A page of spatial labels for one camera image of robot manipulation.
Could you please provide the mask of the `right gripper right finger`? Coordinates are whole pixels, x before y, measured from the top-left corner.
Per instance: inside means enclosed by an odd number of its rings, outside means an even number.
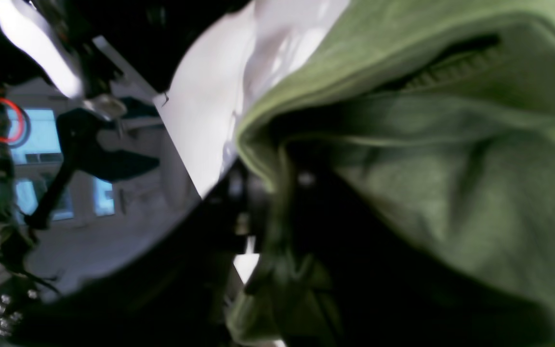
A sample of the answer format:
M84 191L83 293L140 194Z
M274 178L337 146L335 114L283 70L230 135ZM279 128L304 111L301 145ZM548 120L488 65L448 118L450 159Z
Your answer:
M326 164L279 149L258 299L289 347L547 347L555 319L396 234Z

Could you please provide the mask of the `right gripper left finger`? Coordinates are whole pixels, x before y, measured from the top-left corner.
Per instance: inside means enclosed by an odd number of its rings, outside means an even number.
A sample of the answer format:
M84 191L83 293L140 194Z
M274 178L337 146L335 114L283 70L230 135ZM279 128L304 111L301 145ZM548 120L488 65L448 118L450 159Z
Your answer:
M225 292L245 238L250 171L235 160L205 200L139 258L75 294L10 316L18 347L234 347Z

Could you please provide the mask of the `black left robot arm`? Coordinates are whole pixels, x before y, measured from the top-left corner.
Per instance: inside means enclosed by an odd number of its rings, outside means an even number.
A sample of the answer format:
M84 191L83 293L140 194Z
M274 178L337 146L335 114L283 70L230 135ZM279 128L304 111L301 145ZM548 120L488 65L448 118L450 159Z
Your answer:
M78 171L114 184L153 171L156 156L99 147L97 134L118 120L157 120L157 110L111 95L123 71L106 60L96 35L125 46L157 92L158 73L174 72L184 52L218 18L246 0L0 0L0 266L11 292L0 293L0 341L14 347L234 347L222 314L235 251L232 228L244 170L235 161L208 199L139 260L68 297L51 278L31 274L25 254L46 230Z

